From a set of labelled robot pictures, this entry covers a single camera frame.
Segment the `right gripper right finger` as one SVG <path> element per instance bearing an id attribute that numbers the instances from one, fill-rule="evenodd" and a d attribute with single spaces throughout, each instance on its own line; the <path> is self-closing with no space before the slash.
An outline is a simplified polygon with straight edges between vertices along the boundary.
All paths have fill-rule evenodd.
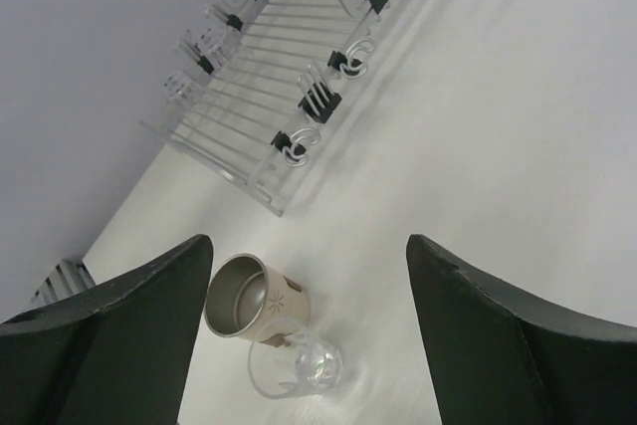
<path id="1" fill-rule="evenodd" d="M 423 235 L 406 261 L 443 423 L 635 423 L 635 327 L 544 300 Z"/>

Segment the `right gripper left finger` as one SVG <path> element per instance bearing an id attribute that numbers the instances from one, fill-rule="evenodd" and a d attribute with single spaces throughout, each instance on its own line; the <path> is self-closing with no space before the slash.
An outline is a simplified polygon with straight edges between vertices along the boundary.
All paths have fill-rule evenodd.
<path id="1" fill-rule="evenodd" d="M 1 324 L 4 424 L 175 424 L 212 272 L 195 235 Z"/>

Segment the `clear plastic cup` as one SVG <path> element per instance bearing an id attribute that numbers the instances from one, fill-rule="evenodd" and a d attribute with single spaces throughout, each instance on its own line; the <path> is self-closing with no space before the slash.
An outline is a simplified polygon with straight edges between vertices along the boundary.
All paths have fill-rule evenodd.
<path id="1" fill-rule="evenodd" d="M 268 399 L 326 394 L 344 371 L 336 346 L 290 318 L 263 325 L 250 345 L 247 368 L 253 387 Z"/>

